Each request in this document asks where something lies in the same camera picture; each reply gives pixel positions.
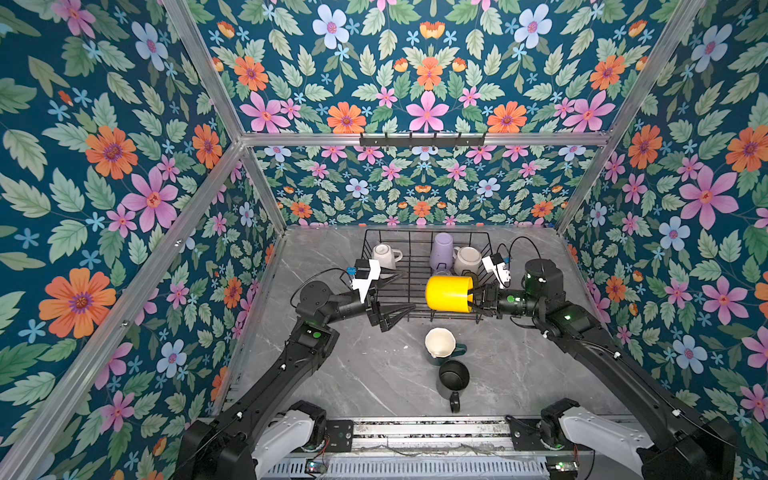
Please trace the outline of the white ceramic mug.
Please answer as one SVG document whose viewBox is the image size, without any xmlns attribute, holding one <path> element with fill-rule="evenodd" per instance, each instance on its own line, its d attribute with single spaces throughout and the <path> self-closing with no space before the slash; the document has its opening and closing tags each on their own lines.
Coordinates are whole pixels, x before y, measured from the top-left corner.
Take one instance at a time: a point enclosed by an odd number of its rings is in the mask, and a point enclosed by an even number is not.
<svg viewBox="0 0 768 480">
<path fill-rule="evenodd" d="M 377 260 L 382 268 L 395 270 L 403 252 L 389 244 L 379 243 L 373 248 L 371 258 Z"/>
</svg>

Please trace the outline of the white mug red inside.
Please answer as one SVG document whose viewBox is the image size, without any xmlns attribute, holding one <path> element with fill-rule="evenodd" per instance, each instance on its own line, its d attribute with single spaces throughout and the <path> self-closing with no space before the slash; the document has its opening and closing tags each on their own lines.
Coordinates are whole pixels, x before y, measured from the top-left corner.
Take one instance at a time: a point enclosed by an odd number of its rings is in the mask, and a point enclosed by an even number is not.
<svg viewBox="0 0 768 480">
<path fill-rule="evenodd" d="M 474 247 L 456 246 L 454 248 L 453 272 L 463 276 L 477 274 L 482 266 L 482 254 Z"/>
</svg>

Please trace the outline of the yellow mug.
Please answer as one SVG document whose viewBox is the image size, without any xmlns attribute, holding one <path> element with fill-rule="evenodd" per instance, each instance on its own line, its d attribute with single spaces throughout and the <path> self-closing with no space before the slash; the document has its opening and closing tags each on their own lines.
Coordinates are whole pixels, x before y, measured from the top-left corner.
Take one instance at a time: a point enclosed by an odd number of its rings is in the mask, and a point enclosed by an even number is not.
<svg viewBox="0 0 768 480">
<path fill-rule="evenodd" d="M 472 311 L 474 279 L 469 276 L 432 276 L 425 289 L 427 306 L 437 312 Z"/>
</svg>

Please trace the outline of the lavender plastic cup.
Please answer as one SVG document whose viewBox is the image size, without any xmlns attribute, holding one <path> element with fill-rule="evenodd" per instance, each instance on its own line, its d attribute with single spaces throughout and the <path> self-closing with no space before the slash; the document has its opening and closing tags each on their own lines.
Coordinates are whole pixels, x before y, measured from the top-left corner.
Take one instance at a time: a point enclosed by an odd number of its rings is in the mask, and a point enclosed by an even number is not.
<svg viewBox="0 0 768 480">
<path fill-rule="evenodd" d="M 450 272 L 454 262 L 454 239 L 447 232 L 434 235 L 429 264 L 434 273 Z"/>
</svg>

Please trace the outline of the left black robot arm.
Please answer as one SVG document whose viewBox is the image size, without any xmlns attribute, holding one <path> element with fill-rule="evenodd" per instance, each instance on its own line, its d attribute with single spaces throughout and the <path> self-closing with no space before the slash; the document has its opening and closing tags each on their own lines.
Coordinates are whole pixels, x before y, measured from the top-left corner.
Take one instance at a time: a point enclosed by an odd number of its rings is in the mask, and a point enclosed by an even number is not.
<svg viewBox="0 0 768 480">
<path fill-rule="evenodd" d="M 255 458 L 258 441 L 275 420 L 279 407 L 331 356 L 339 332 L 331 325 L 365 316 L 383 332 L 416 308 L 414 303 L 383 304 L 380 290 L 399 277 L 374 280 L 365 295 L 358 290 L 335 293 L 320 280 L 300 287 L 297 321 L 283 351 L 266 373 L 211 422 L 198 420 L 183 435 L 174 479 L 256 479 L 271 467 Z"/>
</svg>

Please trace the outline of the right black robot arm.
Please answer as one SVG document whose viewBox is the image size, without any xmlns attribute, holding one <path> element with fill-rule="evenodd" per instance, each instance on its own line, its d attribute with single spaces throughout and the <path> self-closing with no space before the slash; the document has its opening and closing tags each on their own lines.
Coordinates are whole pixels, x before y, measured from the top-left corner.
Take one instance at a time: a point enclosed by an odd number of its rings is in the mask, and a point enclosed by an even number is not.
<svg viewBox="0 0 768 480">
<path fill-rule="evenodd" d="M 482 264 L 495 278 L 473 289 L 472 309 L 497 318 L 531 318 L 534 329 L 591 371 L 639 424 L 626 427 L 565 398 L 540 413 L 545 446 L 582 445 L 644 479 L 733 477 L 734 428 L 721 418 L 702 417 L 623 353 L 589 310 L 567 300 L 562 271 L 553 261 L 527 261 L 519 289 L 512 288 L 500 255 L 487 256 Z"/>
</svg>

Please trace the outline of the cream mug green outside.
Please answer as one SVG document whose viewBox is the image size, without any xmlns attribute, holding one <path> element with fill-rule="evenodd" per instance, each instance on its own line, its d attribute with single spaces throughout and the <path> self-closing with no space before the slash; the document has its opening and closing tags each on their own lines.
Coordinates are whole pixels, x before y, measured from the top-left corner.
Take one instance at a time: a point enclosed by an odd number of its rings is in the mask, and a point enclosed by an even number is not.
<svg viewBox="0 0 768 480">
<path fill-rule="evenodd" d="M 433 328 L 424 339 L 425 358 L 432 365 L 442 365 L 467 353 L 467 346 L 459 343 L 446 328 Z"/>
</svg>

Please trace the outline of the black mug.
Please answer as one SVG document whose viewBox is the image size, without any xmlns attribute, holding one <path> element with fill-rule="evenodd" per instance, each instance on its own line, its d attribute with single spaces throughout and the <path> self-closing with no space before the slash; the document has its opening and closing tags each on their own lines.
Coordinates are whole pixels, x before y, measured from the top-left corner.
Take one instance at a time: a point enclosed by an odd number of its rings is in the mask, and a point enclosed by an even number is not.
<svg viewBox="0 0 768 480">
<path fill-rule="evenodd" d="M 461 394 L 471 380 L 468 368 L 460 361 L 449 360 L 440 366 L 437 378 L 437 391 L 449 404 L 452 414 L 461 410 Z"/>
</svg>

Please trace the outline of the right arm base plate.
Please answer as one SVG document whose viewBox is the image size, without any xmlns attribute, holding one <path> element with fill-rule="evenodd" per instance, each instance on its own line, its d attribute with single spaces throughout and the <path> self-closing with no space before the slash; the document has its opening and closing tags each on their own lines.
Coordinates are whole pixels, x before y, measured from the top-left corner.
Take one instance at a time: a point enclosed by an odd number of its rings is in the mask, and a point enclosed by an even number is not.
<svg viewBox="0 0 768 480">
<path fill-rule="evenodd" d="M 591 448 L 574 444 L 564 438 L 548 443 L 542 438 L 539 417 L 520 418 L 505 415 L 504 420 L 509 428 L 509 437 L 515 451 L 592 452 Z"/>
</svg>

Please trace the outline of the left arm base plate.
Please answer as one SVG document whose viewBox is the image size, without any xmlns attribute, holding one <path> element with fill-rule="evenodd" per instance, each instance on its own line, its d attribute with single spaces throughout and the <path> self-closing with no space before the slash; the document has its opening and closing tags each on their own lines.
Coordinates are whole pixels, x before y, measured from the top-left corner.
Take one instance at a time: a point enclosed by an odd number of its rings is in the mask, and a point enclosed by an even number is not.
<svg viewBox="0 0 768 480">
<path fill-rule="evenodd" d="M 310 452 L 351 452 L 354 433 L 355 422 L 353 420 L 322 420 L 314 426 Z"/>
</svg>

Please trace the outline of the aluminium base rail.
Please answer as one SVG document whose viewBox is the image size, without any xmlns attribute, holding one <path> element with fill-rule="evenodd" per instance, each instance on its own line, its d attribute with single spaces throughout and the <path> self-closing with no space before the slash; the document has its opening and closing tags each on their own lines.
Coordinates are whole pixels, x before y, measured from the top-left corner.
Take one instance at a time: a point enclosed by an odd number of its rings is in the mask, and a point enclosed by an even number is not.
<svg viewBox="0 0 768 480">
<path fill-rule="evenodd" d="M 638 425 L 609 419 L 633 429 Z M 275 415 L 267 432 L 258 441 L 253 456 L 264 458 L 275 467 L 290 453 L 301 447 L 312 448 L 312 433 L 316 423 L 324 420 L 323 413 L 312 405 L 296 405 L 282 415 Z M 394 420 L 388 418 L 358 419 L 352 451 L 390 451 L 393 453 L 427 455 L 447 454 L 449 451 L 475 451 L 490 456 L 502 453 L 531 455 L 568 455 L 571 451 L 515 451 L 504 417 L 472 419 L 470 417 L 434 417 Z M 258 477 L 269 470 L 258 469 Z"/>
</svg>

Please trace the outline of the metal hook rail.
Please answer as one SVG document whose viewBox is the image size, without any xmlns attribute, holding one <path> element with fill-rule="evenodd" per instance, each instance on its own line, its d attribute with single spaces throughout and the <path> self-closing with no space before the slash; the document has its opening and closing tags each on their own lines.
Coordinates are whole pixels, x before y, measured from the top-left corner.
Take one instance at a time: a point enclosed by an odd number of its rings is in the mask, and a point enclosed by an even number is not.
<svg viewBox="0 0 768 480">
<path fill-rule="evenodd" d="M 361 134 L 358 137 L 358 144 L 361 147 L 437 147 L 453 149 L 458 147 L 483 146 L 485 141 L 485 134 L 464 133 L 381 133 Z"/>
</svg>

